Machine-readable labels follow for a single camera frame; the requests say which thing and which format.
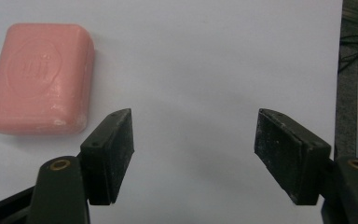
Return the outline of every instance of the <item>embossed logo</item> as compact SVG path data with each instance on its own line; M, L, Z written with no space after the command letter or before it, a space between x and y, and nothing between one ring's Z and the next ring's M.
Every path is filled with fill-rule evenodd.
M21 97L40 95L52 84L61 64L62 57L51 42L29 41L10 56L6 70L8 86Z

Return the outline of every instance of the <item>soap bar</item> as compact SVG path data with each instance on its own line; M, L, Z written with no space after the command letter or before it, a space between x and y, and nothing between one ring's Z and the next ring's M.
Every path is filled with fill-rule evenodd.
M79 25L12 25L0 56L0 133L81 132L93 60L90 35Z

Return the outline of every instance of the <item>white table surface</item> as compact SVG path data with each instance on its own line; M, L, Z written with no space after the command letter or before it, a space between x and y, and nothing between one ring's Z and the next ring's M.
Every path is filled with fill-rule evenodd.
M89 125L0 134L0 200L40 165L76 155L109 113L132 109L135 153L117 203L91 223L322 223L254 154L260 107L334 144L341 0L0 1L0 50L16 22L77 23L94 40Z

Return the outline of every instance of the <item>white backdrop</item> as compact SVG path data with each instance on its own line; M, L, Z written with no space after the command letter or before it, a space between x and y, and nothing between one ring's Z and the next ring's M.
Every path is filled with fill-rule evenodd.
M77 23L96 48L88 127L0 134L0 200L130 107L135 153L117 203L91 206L91 223L322 223L320 205L292 205L253 144L260 107L334 144L341 4L0 1L0 50L16 22Z

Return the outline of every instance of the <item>pink soap bar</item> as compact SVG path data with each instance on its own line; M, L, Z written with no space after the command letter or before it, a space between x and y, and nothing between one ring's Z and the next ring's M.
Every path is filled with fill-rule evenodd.
M0 133L82 131L93 59L90 35L78 25L12 25L0 57Z

